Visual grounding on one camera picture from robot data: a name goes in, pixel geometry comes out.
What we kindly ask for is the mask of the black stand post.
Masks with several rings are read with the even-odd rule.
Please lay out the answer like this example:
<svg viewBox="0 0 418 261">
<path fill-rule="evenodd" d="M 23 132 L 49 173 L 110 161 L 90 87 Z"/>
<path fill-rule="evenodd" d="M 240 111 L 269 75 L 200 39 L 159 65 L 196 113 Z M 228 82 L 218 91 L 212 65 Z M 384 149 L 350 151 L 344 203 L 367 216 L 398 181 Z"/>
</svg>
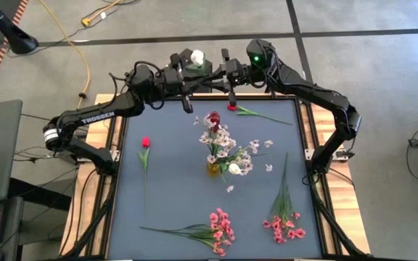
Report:
<svg viewBox="0 0 418 261">
<path fill-rule="evenodd" d="M 15 54 L 29 54 L 38 48 L 38 41 L 16 26 L 0 10 L 0 32 L 7 39 L 10 48 Z"/>
</svg>

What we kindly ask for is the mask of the pink blossom spray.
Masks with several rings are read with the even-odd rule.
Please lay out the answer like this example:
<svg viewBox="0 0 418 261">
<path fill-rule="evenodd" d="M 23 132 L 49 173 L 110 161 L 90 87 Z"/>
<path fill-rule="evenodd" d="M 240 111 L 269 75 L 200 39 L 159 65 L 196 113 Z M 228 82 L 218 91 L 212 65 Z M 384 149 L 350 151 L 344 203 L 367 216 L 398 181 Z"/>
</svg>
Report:
<svg viewBox="0 0 418 261">
<path fill-rule="evenodd" d="M 221 208 L 217 208 L 215 212 L 210 213 L 209 220 L 210 222 L 208 224 L 198 223 L 178 229 L 148 227 L 142 227 L 142 229 L 197 241 L 210 247 L 213 250 L 213 253 L 217 254 L 219 257 L 225 257 L 225 247 L 230 247 L 232 242 L 236 239 L 234 229 L 232 228 L 229 219 L 229 214 L 224 212 Z"/>
<path fill-rule="evenodd" d="M 287 167 L 288 153 L 284 158 L 279 191 L 270 209 L 269 217 L 271 219 L 263 221 L 263 227 L 272 230 L 273 239 L 277 244 L 285 244 L 289 240 L 306 237 L 306 231 L 298 224 L 301 214 L 294 210 L 290 196 Z"/>
</svg>

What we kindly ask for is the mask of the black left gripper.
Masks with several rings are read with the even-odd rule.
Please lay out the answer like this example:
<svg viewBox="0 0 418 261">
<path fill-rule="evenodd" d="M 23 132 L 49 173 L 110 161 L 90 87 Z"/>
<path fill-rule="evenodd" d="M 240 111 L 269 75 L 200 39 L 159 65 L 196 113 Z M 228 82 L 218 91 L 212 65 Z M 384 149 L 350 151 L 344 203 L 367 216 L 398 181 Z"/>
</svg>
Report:
<svg viewBox="0 0 418 261">
<path fill-rule="evenodd" d="M 190 102 L 190 91 L 192 93 L 212 93 L 213 82 L 191 82 L 190 89 L 186 87 L 184 77 L 182 75 L 181 60 L 177 53 L 170 56 L 170 64 L 163 69 L 165 78 L 165 91 L 170 96 L 180 96 L 183 109 L 186 113 L 194 112 Z M 191 80 L 213 80 L 216 75 L 211 71 L 191 71 Z"/>
</svg>

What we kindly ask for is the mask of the amber glass vase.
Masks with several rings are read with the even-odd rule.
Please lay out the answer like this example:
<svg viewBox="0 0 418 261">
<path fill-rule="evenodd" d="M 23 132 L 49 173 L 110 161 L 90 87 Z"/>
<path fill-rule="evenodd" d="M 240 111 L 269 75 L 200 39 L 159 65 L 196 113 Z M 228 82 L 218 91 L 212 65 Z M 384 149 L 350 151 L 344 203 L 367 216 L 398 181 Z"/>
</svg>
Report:
<svg viewBox="0 0 418 261">
<path fill-rule="evenodd" d="M 208 163 L 206 165 L 206 173 L 211 178 L 216 178 L 221 174 L 221 167 L 219 164 Z"/>
</svg>

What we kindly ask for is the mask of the red glass vase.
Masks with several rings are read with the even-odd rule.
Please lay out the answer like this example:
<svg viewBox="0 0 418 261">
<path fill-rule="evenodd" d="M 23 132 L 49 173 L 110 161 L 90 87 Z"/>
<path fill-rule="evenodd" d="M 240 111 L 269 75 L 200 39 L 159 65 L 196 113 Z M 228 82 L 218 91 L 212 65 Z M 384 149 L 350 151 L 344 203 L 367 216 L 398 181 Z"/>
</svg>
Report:
<svg viewBox="0 0 418 261">
<path fill-rule="evenodd" d="M 220 115 L 217 112 L 213 111 L 209 114 L 208 119 L 209 119 L 210 124 L 211 124 L 210 130 L 213 133 L 216 133 L 218 131 L 219 125 L 220 125 Z"/>
</svg>

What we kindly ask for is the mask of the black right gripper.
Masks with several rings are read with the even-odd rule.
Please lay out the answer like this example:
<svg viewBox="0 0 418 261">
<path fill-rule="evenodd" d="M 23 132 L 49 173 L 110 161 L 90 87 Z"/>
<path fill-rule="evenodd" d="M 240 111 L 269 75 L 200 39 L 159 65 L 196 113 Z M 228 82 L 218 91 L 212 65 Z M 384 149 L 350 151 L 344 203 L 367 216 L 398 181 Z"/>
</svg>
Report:
<svg viewBox="0 0 418 261">
<path fill-rule="evenodd" d="M 221 49 L 222 63 L 220 67 L 205 76 L 205 78 L 222 78 L 223 81 L 215 81 L 208 84 L 208 87 L 228 94 L 229 106 L 237 106 L 237 98 L 234 88 L 247 82 L 247 65 L 242 64 L 238 59 L 231 59 L 228 49 Z"/>
</svg>

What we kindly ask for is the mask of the white blossom spray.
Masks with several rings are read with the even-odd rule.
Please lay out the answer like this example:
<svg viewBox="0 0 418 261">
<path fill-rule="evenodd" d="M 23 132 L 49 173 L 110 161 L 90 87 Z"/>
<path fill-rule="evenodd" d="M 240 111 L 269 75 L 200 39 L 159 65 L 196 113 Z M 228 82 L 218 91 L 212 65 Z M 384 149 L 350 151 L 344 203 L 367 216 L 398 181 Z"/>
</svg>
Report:
<svg viewBox="0 0 418 261">
<path fill-rule="evenodd" d="M 253 157 L 260 156 L 260 150 L 262 148 L 269 148 L 274 145 L 272 140 L 267 140 L 261 143 L 259 140 L 250 141 L 245 147 L 239 146 L 233 153 L 229 153 L 227 147 L 219 150 L 216 157 L 216 164 L 221 167 L 221 172 L 229 172 L 228 166 L 231 163 L 239 165 L 241 169 L 241 176 L 247 175 L 253 170 Z"/>
<path fill-rule="evenodd" d="M 213 133 L 210 130 L 211 124 L 208 119 L 209 114 L 204 116 L 203 119 L 200 119 L 198 116 L 196 116 L 194 125 L 200 125 L 204 128 L 204 131 L 199 138 L 199 142 L 206 145 L 206 147 L 210 150 L 210 154 L 207 156 L 207 161 L 209 163 L 216 164 L 218 151 L 227 147 L 229 153 L 231 154 L 235 151 L 234 149 L 237 145 L 237 142 L 231 138 L 231 134 L 228 132 L 228 126 L 221 124 L 221 116 L 219 129 L 216 133 Z"/>
</svg>

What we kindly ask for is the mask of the red artificial tulip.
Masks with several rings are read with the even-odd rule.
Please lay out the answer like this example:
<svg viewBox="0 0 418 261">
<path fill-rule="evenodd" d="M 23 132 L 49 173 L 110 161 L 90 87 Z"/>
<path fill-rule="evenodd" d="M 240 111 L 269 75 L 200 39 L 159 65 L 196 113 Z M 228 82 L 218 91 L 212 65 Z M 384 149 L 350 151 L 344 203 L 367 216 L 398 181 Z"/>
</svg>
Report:
<svg viewBox="0 0 418 261">
<path fill-rule="evenodd" d="M 138 152 L 139 159 L 142 163 L 144 171 L 144 208 L 147 211 L 147 202 L 148 202 L 148 161 L 149 161 L 149 151 L 150 151 L 150 139 L 148 136 L 145 136 L 142 139 L 142 152 Z"/>
<path fill-rule="evenodd" d="M 240 116 L 262 117 L 262 118 L 265 118 L 265 119 L 268 119 L 268 120 L 273 120 L 273 121 L 278 122 L 278 123 L 284 123 L 284 124 L 287 124 L 287 125 L 290 124 L 289 122 L 286 122 L 284 120 L 278 120 L 278 119 L 273 118 L 273 117 L 265 116 L 265 115 L 259 114 L 257 112 L 254 112 L 252 110 L 249 110 L 249 109 L 247 109 L 245 107 L 242 107 L 242 106 L 239 106 L 239 105 L 227 104 L 227 109 L 232 111 L 232 112 L 236 112 Z"/>
</svg>

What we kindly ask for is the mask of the grey table mat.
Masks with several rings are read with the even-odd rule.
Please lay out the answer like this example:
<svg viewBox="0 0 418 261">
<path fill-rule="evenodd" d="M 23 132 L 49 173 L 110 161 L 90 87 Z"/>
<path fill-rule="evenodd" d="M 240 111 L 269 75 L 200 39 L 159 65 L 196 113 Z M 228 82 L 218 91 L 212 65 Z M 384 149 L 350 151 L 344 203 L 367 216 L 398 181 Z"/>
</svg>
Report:
<svg viewBox="0 0 418 261">
<path fill-rule="evenodd" d="M 295 101 L 244 101 L 251 116 L 229 111 L 222 100 L 194 101 L 192 106 L 188 114 L 179 101 L 167 101 L 160 110 L 148 108 L 128 120 L 108 258 L 213 259 L 210 247 L 171 231 L 209 223 L 210 214 L 219 209 L 228 213 L 234 229 L 235 240 L 226 249 L 229 259 L 320 257 L 311 193 L 302 182 L 306 165 Z M 207 175 L 209 151 L 200 142 L 203 129 L 195 120 L 213 111 L 240 146 L 272 141 L 254 157 L 247 175 Z M 269 218 L 282 179 L 288 182 L 306 235 L 278 244 L 262 223 Z"/>
</svg>

